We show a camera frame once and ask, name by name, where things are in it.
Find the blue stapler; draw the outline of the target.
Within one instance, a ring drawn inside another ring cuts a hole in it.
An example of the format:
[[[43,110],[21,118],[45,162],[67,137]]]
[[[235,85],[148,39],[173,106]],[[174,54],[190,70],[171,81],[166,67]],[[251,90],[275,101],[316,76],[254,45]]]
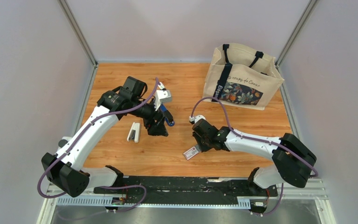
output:
[[[165,118],[167,125],[174,126],[175,125],[174,118],[173,118],[172,114],[168,111],[168,109],[163,104],[160,106],[160,109],[163,113],[163,116]]]

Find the red white staple box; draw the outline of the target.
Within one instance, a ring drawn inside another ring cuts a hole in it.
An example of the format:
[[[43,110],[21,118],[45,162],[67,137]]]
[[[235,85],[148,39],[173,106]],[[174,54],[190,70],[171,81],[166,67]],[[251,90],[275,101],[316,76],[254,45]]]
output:
[[[190,149],[186,150],[183,153],[183,156],[188,161],[188,160],[192,159],[193,157],[195,157],[199,153],[201,153],[201,149],[200,149],[199,145],[195,145],[195,146],[191,147]]]

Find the white stapler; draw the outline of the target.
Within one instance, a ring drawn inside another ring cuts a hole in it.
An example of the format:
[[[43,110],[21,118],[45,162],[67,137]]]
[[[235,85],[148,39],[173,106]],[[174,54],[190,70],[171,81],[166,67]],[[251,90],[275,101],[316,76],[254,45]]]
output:
[[[127,136],[127,142],[135,142],[135,143],[139,143],[139,139],[140,139],[140,123],[138,122],[133,122],[130,128],[130,131],[128,133]]]

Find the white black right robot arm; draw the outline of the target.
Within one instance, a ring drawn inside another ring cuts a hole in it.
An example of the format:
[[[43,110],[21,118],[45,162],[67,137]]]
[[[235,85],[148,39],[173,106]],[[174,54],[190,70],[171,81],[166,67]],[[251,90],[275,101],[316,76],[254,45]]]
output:
[[[190,117],[189,121],[201,152],[210,149],[243,152],[273,162],[268,167],[255,168],[249,175],[247,189],[252,195],[260,195],[266,188],[281,183],[304,188],[311,177],[317,158],[293,134],[264,137],[231,130],[228,126],[217,129],[203,116]]]

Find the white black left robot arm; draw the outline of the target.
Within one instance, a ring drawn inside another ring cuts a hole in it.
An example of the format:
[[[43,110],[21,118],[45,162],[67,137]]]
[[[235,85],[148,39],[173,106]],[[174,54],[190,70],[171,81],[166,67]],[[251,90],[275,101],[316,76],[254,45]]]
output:
[[[172,100],[171,92],[158,80],[147,98],[147,84],[128,76],[122,86],[103,93],[92,114],[73,137],[64,137],[56,153],[46,153],[41,163],[44,168],[38,185],[44,178],[71,197],[86,189],[106,187],[119,193],[124,187],[123,173],[106,165],[103,168],[86,168],[84,163],[101,138],[122,117],[130,114],[141,118],[148,135],[168,136],[165,123],[174,122],[164,104]]]

